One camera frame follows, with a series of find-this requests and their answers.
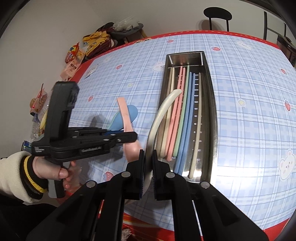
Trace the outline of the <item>person's left forearm sleeve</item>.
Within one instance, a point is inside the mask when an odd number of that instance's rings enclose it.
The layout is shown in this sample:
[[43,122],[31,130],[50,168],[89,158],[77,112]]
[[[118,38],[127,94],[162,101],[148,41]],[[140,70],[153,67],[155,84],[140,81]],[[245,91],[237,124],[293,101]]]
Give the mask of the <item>person's left forearm sleeve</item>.
[[1,194],[36,203],[48,191],[48,181],[33,170],[34,156],[21,151],[1,159]]

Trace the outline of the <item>person's left hand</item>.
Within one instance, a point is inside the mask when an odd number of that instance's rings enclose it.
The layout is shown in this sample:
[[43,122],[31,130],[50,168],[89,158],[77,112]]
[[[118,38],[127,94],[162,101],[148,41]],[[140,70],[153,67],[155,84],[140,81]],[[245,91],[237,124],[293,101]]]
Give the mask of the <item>person's left hand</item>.
[[40,179],[63,180],[64,189],[70,193],[74,193],[81,187],[79,180],[81,167],[75,161],[70,162],[69,168],[63,168],[43,157],[35,157],[32,168]]

